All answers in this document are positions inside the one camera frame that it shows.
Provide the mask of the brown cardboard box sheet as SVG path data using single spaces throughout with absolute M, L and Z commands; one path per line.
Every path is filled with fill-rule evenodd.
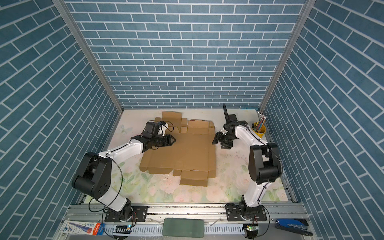
M 166 130 L 176 142 L 144 153 L 140 171 L 181 177 L 181 185 L 207 187 L 208 179 L 216 177 L 215 125 L 208 120 L 187 120 L 182 113 L 163 112 L 156 121 L 169 124 Z

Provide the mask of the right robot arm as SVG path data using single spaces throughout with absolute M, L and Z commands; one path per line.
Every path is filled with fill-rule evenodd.
M 223 129 L 215 134 L 213 145 L 231 149 L 234 140 L 241 140 L 250 147 L 248 171 L 252 182 L 239 204 L 241 216 L 250 220 L 262 210 L 262 199 L 267 188 L 283 173 L 279 147 L 257 136 L 245 121 L 226 120 Z

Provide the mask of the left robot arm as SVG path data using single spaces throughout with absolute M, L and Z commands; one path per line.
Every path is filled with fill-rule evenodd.
M 131 140 L 114 149 L 84 155 L 73 177 L 72 187 L 105 206 L 103 212 L 117 222 L 133 218 L 131 201 L 111 186 L 112 167 L 152 148 L 169 147 L 176 142 L 172 135 L 145 138 L 134 136 Z

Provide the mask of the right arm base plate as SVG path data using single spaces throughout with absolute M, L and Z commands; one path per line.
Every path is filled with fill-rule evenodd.
M 247 207 L 246 205 L 225 205 L 227 221 L 240 222 L 240 221 L 266 221 L 266 210 L 263 206 Z

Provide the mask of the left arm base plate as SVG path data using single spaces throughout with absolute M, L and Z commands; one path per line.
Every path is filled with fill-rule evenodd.
M 117 222 L 144 222 L 148 213 L 148 206 L 125 206 L 120 212 L 116 212 L 112 209 L 106 209 L 104 221 L 107 223 Z

